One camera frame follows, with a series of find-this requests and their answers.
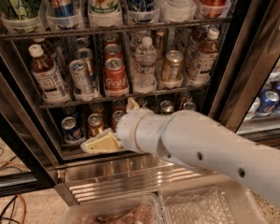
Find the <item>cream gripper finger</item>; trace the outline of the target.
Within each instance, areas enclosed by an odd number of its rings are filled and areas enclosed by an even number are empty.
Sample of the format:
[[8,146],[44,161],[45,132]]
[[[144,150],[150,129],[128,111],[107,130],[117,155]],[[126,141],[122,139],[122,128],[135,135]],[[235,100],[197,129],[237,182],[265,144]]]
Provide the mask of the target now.
[[113,153],[122,150],[122,146],[112,129],[103,130],[80,145],[88,154]]
[[129,97],[127,100],[127,106],[126,106],[126,111],[131,112],[135,109],[139,108],[139,104],[134,100],[134,98]]

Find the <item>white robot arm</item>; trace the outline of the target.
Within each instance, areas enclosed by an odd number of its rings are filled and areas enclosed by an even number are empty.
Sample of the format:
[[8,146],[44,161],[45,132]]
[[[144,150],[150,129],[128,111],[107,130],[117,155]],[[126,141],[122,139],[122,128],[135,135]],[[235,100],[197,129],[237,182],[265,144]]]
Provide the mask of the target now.
[[280,149],[247,140],[197,111],[159,115],[135,107],[115,130],[104,130],[81,148],[90,154],[124,148],[153,154],[191,171],[215,171],[280,208]]

